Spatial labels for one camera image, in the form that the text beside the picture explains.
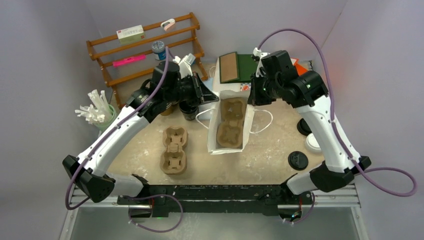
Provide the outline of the light blue paper bag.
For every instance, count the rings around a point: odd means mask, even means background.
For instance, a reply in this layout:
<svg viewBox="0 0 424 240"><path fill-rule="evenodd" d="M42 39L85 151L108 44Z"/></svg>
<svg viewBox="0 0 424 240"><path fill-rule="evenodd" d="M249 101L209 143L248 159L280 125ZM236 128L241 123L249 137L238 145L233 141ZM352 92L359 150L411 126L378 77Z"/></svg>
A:
<svg viewBox="0 0 424 240"><path fill-rule="evenodd" d="M195 120L207 129L207 151L211 155L241 153L245 149L251 134L258 134L267 129L274 120L262 129L252 131L255 113L259 111L248 104L249 91L223 90L217 94L218 102L199 112Z"/></svg>

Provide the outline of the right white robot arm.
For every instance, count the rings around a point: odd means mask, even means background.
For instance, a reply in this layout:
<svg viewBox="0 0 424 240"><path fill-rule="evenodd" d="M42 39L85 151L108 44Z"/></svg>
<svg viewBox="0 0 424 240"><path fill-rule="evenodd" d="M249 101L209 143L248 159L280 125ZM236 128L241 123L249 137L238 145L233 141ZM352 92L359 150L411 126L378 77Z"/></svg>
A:
<svg viewBox="0 0 424 240"><path fill-rule="evenodd" d="M371 165L350 143L341 124L331 114L331 99L322 77L309 70L299 75L286 50L273 53L254 49L256 72L250 76L248 104L270 105L282 99L291 105L314 135L324 162L307 173L296 174L281 185L280 196L294 203L304 192L331 192L351 183L360 170Z"/></svg>

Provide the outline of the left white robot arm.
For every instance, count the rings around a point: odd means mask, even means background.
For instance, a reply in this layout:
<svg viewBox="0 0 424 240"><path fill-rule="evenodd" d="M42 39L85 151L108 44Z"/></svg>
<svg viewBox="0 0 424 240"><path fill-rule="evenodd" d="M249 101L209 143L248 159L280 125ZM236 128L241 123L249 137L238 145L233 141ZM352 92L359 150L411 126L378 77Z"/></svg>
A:
<svg viewBox="0 0 424 240"><path fill-rule="evenodd" d="M149 191L142 179L135 175L112 175L108 173L109 166L132 138L151 124L168 105L183 103L188 107L198 107L219 100L189 65L172 61L162 61L157 65L148 84L143 84L131 94L116 119L86 150L63 159L62 165L71 179L65 194L67 200L72 186L76 185L85 193L86 199L94 203L110 195L129 196L138 205L146 203Z"/></svg>

